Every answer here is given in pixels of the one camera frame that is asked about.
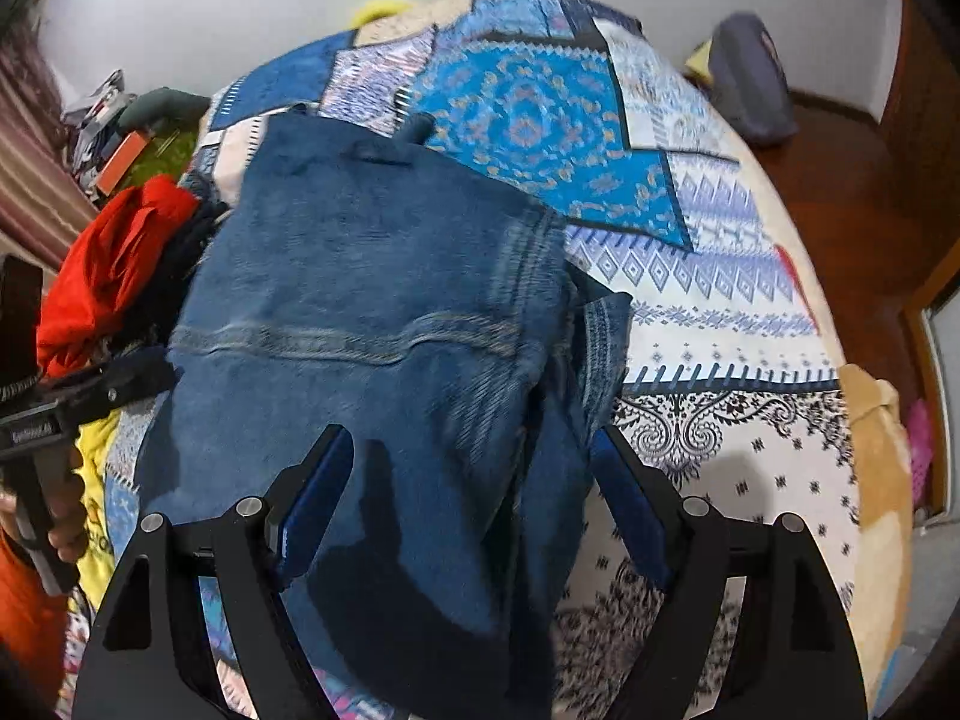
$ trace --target curtain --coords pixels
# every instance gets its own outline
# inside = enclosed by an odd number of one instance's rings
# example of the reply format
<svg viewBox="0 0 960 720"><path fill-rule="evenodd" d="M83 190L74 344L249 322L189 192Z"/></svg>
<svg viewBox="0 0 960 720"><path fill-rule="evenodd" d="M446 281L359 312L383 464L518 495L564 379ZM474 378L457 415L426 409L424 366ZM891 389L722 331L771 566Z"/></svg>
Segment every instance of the curtain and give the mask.
<svg viewBox="0 0 960 720"><path fill-rule="evenodd" d="M13 25L0 44L0 250L56 272L97 211L64 167L69 137L37 30Z"/></svg>

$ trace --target patchwork bedspread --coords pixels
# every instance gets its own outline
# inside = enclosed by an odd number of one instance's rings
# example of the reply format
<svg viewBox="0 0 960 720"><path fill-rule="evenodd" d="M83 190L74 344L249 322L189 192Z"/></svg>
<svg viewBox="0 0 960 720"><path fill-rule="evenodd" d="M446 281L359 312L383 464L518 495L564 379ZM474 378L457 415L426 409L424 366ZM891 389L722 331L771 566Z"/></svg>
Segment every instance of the patchwork bedspread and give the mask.
<svg viewBox="0 0 960 720"><path fill-rule="evenodd" d="M808 307L819 285L750 152L636 19L588 0L447 0L325 38L216 95L193 169L235 203L267 118L294 105L385 135L427 110L431 148L567 213L570 261L632 295L614 422L640 459L728 517L800 514L850 609L859 496L839 346ZM692 713L715 702L742 592L728 583ZM602 717L659 603L594 488L556 617L558 717ZM344 717L390 713L348 703Z"/></svg>

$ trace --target human hand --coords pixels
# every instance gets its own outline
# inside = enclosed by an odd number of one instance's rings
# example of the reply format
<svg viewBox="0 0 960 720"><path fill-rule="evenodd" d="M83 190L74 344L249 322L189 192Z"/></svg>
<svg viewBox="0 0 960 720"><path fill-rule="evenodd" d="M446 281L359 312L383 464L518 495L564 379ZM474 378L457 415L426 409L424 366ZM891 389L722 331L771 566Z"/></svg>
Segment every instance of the human hand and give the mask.
<svg viewBox="0 0 960 720"><path fill-rule="evenodd" d="M71 446L69 466L78 469L83 465L80 450ZM74 563L86 552L86 509L80 502L83 495L83 479L75 473L69 473L61 483L47 490L46 500L50 514L54 518L54 527L47 538L64 562ZM0 527L13 541L21 541L20 528L16 524L16 495L11 490L0 487Z"/></svg>

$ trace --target black handle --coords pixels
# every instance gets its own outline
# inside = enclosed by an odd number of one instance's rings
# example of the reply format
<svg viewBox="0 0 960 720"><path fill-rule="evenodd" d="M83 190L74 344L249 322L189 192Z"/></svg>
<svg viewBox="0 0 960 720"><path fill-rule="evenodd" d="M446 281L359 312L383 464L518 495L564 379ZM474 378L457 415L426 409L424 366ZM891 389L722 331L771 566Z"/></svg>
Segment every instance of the black handle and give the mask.
<svg viewBox="0 0 960 720"><path fill-rule="evenodd" d="M66 460L57 469L45 469L51 478L64 476L69 469ZM32 458L19 463L7 464L4 468L4 483L16 493L16 524L20 528L20 544L34 562L47 595L66 595L80 581L80 572L75 565L65 563L56 555L47 533L54 526L54 518L47 509L37 475L37 465Z"/></svg>

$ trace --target bed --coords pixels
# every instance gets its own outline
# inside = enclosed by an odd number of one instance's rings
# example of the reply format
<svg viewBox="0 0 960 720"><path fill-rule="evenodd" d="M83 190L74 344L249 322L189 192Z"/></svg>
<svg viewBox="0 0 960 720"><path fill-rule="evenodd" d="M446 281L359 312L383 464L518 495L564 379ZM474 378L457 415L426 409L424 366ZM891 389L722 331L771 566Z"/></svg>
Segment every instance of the bed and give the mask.
<svg viewBox="0 0 960 720"><path fill-rule="evenodd" d="M601 94L610 102L594 105ZM776 190L736 133L644 40L640 23L589 0L443 0L376 20L215 95L191 170L237 203L271 115L294 105L384 135L425 110L437 121L431 148L568 213L569 261L632 295L628 373L613 421L684 495L709 498L727 517L769 523L792 511L808 522L875 699L899 643L909 573L909 468L896 394L844 367ZM563 160L544 164L540 157L558 149ZM140 404L121 416L114 454L124 459L107 463L117 552L136 523L117 491L136 487L151 413ZM742 581L728 583L690 715L716 701L742 592ZM594 488L556 615L556 717L603 717L659 603L632 571ZM229 659L220 669L234 706L248 707ZM318 676L342 717L392 716L373 697Z"/></svg>

